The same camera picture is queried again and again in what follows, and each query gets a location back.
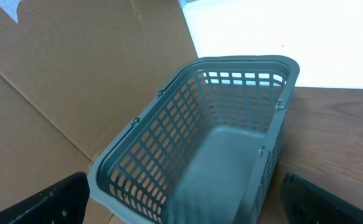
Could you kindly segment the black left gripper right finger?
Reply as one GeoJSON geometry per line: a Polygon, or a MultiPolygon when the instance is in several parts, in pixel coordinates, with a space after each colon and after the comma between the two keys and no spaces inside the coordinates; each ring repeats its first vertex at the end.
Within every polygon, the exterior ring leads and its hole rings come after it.
{"type": "Polygon", "coordinates": [[[285,175],[280,200],[290,223],[363,223],[363,210],[294,173],[285,175]]]}

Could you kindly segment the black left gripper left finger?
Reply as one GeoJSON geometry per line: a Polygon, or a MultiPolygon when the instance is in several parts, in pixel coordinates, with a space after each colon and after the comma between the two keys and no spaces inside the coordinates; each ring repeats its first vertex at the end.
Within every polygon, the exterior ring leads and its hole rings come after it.
{"type": "Polygon", "coordinates": [[[82,224],[90,189],[76,172],[0,212],[0,224],[82,224]]]}

